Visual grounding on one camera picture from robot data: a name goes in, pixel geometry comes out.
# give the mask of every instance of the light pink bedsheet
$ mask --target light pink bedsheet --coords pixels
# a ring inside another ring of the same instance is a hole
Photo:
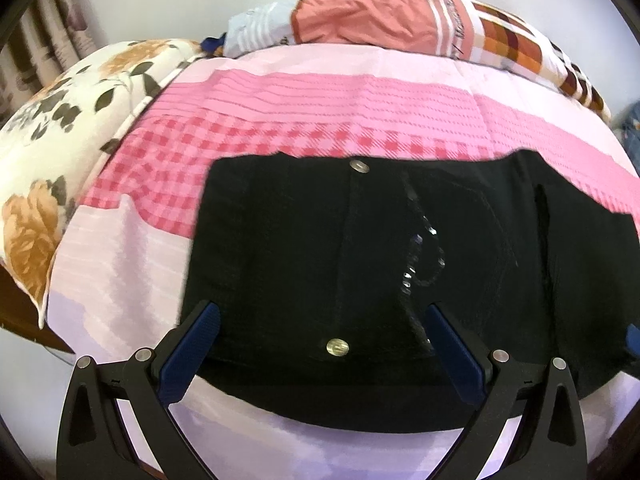
[[[640,180],[602,121],[509,73],[331,44],[197,62],[140,118],[82,200],[56,255],[48,322],[78,355],[98,362],[155,345],[178,318],[198,201],[216,158],[280,150],[479,160],[518,148],[538,150],[640,225]],[[640,382],[619,374],[582,401],[590,458],[639,398]],[[458,434],[317,428],[199,378],[172,411],[221,480],[423,479]],[[499,467],[516,423],[506,426],[484,475]],[[137,433],[134,443],[154,463]]]

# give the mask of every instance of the blue clamp pad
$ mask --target blue clamp pad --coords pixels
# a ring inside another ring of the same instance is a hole
[[[205,38],[200,43],[200,48],[208,54],[213,54],[219,47],[225,46],[226,32],[219,38]]]
[[[434,304],[427,307],[424,328],[460,399],[479,408],[487,395],[484,370]]]
[[[640,359],[640,329],[635,325],[626,328],[626,348],[631,355]]]
[[[220,332],[220,309],[209,303],[160,369],[158,399],[163,406],[179,402]]]

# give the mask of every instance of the pink gingham fabric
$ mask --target pink gingham fabric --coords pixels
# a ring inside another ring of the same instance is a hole
[[[191,237],[207,171],[221,157],[284,152],[483,160],[529,148],[603,206],[632,213],[640,225],[638,178],[611,153],[492,96],[373,73],[251,71],[226,62],[219,70],[203,66],[217,60],[196,63],[169,86],[81,203],[116,208],[126,194],[151,226]],[[514,77],[505,79],[507,90]]]

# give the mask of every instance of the dark green leaf print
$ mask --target dark green leaf print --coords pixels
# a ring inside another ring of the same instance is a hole
[[[67,94],[66,90],[61,90],[60,92],[56,92],[49,97],[45,97],[42,101],[40,101],[40,106],[36,113],[34,113],[33,118],[35,119],[41,112],[50,112],[56,105],[62,101],[62,98]]]
[[[149,97],[156,97],[161,90],[156,80],[153,79],[149,74],[143,74],[142,79],[145,82],[145,93]]]
[[[71,220],[71,217],[76,212],[76,209],[78,209],[78,204],[76,203],[76,200],[74,200],[73,198],[69,199],[69,203],[65,206],[65,218],[66,218],[67,224],[69,223],[69,221]]]
[[[36,106],[38,106],[37,102],[30,105],[25,105],[22,108],[21,112],[14,114],[14,116],[9,120],[9,122],[7,123],[7,128],[10,130],[13,130],[15,127],[22,129],[30,124],[31,121],[33,121],[35,118],[35,114],[33,114],[33,111],[36,109]]]
[[[139,65],[137,65],[132,71],[130,75],[140,75],[149,70],[154,64],[151,61],[143,61]]]
[[[51,93],[54,90],[57,90],[58,88],[60,88],[63,84],[67,83],[68,81],[71,81],[70,77],[65,77],[64,79],[61,79],[55,85],[53,85],[51,88],[49,88],[48,93]]]
[[[54,121],[60,120],[69,111],[69,108],[71,108],[71,106],[69,106],[69,103],[62,103],[58,108],[56,108],[56,111],[53,112],[51,118]]]
[[[64,176],[59,176],[51,185],[51,196],[58,201],[58,205],[66,203],[66,180]]]
[[[70,126],[73,121],[76,120],[76,117],[80,114],[82,110],[77,106],[72,106],[69,110],[66,111],[64,117],[60,121],[60,127],[64,128],[65,126]]]
[[[100,146],[100,151],[108,153],[109,155],[113,155],[118,149],[120,145],[121,139],[109,139],[102,146]]]
[[[103,108],[106,108],[111,104],[111,101],[113,101],[114,90],[115,88],[109,88],[104,94],[98,97],[94,107],[94,110],[96,113],[98,113],[100,110],[102,110]]]
[[[45,124],[43,128],[41,128],[41,124],[38,124],[36,131],[31,134],[31,140],[37,140],[47,131],[47,125]]]

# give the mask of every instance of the metal button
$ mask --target metal button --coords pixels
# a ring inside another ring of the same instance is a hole
[[[369,173],[369,167],[361,160],[352,160],[349,164],[358,173]]]
[[[141,348],[136,352],[136,361],[144,362],[151,357],[151,350],[149,348]]]
[[[76,366],[78,366],[78,368],[87,368],[89,364],[91,364],[91,358],[85,355],[78,359]]]
[[[509,354],[504,350],[494,350],[493,356],[499,363],[505,363],[509,360]]]
[[[554,357],[552,363],[558,370],[564,370],[566,368],[566,362],[561,357]]]
[[[349,345],[342,339],[331,339],[326,344],[326,351],[336,357],[343,357],[349,353]]]

